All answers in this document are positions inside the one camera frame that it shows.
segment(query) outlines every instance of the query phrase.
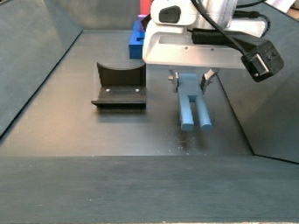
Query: screw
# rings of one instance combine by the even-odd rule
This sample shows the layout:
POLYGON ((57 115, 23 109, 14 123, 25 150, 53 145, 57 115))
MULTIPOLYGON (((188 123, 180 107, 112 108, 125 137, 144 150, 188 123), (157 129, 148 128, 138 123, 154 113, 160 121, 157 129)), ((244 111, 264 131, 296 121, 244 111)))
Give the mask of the screw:
POLYGON ((173 81, 173 76, 168 75, 168 81, 173 81))

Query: red object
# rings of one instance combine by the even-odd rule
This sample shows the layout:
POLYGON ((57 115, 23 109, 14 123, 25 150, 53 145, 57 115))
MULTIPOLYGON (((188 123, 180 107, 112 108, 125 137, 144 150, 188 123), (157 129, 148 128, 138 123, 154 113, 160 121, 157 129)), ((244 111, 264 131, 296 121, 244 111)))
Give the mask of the red object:
POLYGON ((152 0, 140 0, 140 14, 148 15, 150 13, 152 0))

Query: black bracket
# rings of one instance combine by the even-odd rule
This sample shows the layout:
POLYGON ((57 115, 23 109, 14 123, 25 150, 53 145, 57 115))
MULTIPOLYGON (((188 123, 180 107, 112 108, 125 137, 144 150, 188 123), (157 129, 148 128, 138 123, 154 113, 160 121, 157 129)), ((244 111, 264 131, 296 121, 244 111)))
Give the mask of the black bracket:
POLYGON ((145 108, 145 64, 129 69, 113 69, 97 63, 100 90, 90 103, 106 109, 145 108))

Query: gray wall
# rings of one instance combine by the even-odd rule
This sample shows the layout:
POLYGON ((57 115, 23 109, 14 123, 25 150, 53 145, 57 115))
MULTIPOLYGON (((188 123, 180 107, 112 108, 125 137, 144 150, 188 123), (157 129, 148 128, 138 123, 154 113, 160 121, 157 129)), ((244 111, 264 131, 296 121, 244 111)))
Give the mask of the gray wall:
POLYGON ((0 136, 80 31, 52 0, 0 4, 0 136))
POLYGON ((254 83, 242 70, 225 70, 220 82, 253 152, 299 162, 299 23, 272 7, 258 5, 272 27, 269 39, 284 59, 280 73, 254 83))
POLYGON ((132 30, 138 0, 53 0, 84 30, 132 30))

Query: white robot body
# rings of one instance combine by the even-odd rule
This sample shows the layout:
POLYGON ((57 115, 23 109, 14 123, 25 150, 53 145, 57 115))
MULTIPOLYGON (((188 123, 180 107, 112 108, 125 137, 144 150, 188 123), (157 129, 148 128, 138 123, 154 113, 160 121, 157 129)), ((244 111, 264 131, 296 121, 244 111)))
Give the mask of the white robot body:
MULTIPOLYGON (((264 21, 230 19, 237 0, 201 0, 201 2, 213 21, 224 30, 261 36, 265 29, 264 21)), ((201 29, 210 29, 210 26, 198 15, 190 0, 153 0, 150 16, 142 48, 142 59, 146 64, 244 68, 237 50, 225 46, 192 43, 186 26, 201 29), (176 23, 164 23, 158 19, 158 13, 172 6, 181 8, 180 19, 176 23)))

